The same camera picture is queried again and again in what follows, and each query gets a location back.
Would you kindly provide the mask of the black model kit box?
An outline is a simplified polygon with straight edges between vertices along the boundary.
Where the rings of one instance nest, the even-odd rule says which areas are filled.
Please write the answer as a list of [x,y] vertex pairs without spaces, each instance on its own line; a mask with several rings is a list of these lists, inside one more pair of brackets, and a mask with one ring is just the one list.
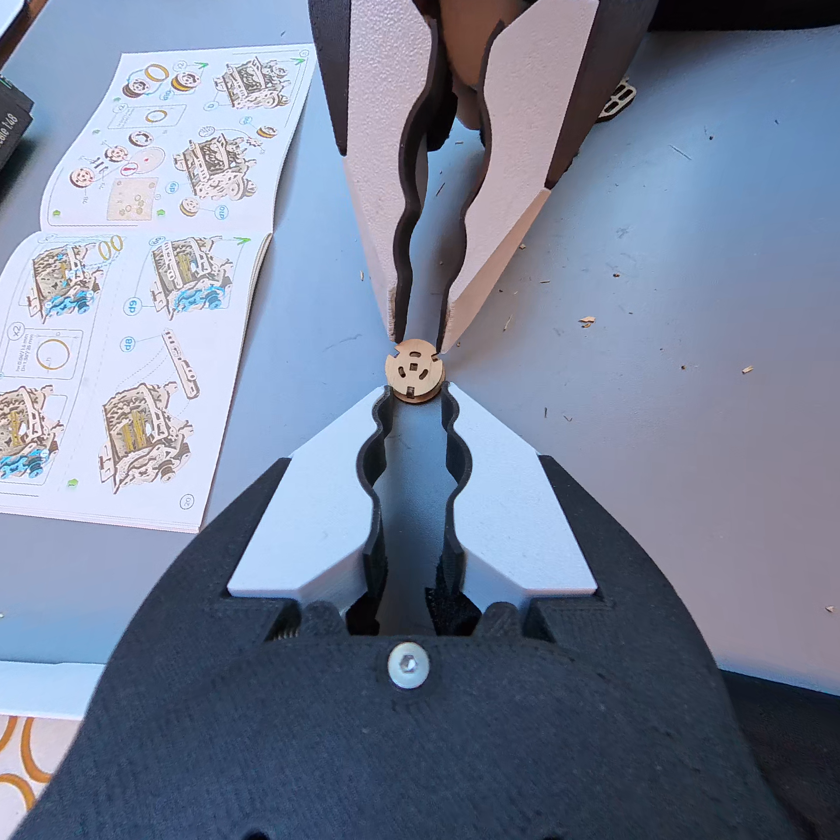
[[0,167],[3,168],[32,122],[34,102],[4,76],[1,76],[0,93]]

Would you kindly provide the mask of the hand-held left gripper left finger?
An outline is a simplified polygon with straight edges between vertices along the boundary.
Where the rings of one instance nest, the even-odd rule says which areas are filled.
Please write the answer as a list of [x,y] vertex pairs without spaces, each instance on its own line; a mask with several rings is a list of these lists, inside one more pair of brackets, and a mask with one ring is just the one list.
[[374,389],[292,454],[229,594],[330,602],[352,634],[378,634],[387,561],[373,484],[392,416],[392,389]]

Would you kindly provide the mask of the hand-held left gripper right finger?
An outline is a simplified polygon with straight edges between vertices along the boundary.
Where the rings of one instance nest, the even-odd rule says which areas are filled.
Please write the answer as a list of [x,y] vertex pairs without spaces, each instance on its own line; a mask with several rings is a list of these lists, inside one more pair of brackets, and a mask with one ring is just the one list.
[[596,582],[538,452],[487,409],[444,383],[444,551],[426,590],[439,635],[468,635],[495,602],[591,595]]

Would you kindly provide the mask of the illustrated instruction booklet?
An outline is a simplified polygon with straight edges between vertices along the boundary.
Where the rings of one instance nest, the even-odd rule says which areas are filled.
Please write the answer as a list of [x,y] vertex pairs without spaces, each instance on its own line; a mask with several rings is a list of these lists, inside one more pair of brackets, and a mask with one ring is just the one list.
[[198,531],[315,66],[121,58],[3,270],[2,512]]

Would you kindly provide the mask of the person's right hand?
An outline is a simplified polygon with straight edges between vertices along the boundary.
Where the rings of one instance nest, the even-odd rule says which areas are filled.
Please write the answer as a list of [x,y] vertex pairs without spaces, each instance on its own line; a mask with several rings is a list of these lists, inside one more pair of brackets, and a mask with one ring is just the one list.
[[488,40],[499,21],[509,25],[527,7],[523,1],[441,1],[440,18],[457,116],[469,130],[480,128],[478,85]]

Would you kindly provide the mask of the slotted wooden offcut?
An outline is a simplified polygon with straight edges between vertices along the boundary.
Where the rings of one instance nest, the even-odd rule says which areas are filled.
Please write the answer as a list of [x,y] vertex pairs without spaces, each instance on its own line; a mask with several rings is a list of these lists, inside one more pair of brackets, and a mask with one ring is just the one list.
[[627,76],[623,77],[613,90],[596,122],[603,123],[614,119],[635,100],[636,95],[637,89],[630,83]]

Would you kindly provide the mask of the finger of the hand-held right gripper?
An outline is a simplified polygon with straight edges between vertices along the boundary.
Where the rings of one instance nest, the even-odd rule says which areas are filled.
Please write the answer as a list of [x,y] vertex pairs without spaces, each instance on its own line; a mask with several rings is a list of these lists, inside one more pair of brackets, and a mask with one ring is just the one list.
[[387,335],[401,342],[413,273],[408,246],[422,201],[416,162],[438,57],[438,23],[411,1],[353,1],[343,167]]
[[550,163],[596,1],[540,1],[494,39],[484,102],[489,164],[465,212],[464,263],[448,289],[439,349],[467,329],[545,204]]

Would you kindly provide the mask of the person's dark clothing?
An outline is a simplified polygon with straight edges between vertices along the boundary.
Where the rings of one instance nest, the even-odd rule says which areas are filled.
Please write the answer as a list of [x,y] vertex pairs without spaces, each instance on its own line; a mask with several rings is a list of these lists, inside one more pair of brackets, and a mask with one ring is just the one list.
[[803,838],[839,838],[839,698],[723,670],[765,780]]

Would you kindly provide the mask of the notched round wooden disc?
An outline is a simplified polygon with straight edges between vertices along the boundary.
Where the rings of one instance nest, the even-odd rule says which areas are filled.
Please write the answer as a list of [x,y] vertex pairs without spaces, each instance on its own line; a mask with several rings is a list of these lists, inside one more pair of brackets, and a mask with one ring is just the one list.
[[445,378],[443,361],[434,345],[422,339],[406,339],[395,346],[396,356],[385,359],[386,379],[439,382]]

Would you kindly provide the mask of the white cardboard box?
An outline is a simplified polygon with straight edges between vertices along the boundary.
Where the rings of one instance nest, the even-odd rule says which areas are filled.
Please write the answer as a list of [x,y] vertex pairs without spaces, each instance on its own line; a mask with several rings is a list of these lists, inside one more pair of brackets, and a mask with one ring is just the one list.
[[1,838],[12,836],[60,766],[103,670],[1,663]]

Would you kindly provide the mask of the grey desk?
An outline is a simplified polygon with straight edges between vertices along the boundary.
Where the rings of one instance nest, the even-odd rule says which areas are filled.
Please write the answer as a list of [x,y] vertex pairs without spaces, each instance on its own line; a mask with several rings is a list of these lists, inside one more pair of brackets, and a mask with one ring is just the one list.
[[[311,39],[306,2],[136,8],[49,2],[9,57],[35,108],[2,265],[123,52]],[[652,34],[628,75],[637,100],[589,134],[447,374],[632,533],[721,666],[837,691],[838,30]],[[275,225],[208,519],[383,382],[318,73]],[[398,407],[386,443],[380,620],[422,633],[452,487],[438,403]],[[2,516],[2,659],[104,662],[189,539]]]

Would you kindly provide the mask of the round wooden disc with holes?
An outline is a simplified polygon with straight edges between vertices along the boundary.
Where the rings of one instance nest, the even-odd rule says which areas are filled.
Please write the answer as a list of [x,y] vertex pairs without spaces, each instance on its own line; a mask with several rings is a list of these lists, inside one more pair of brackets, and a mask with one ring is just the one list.
[[443,379],[432,383],[427,381],[409,381],[397,377],[394,380],[388,380],[388,385],[392,388],[394,397],[406,404],[422,404],[432,400],[440,391],[443,384]]

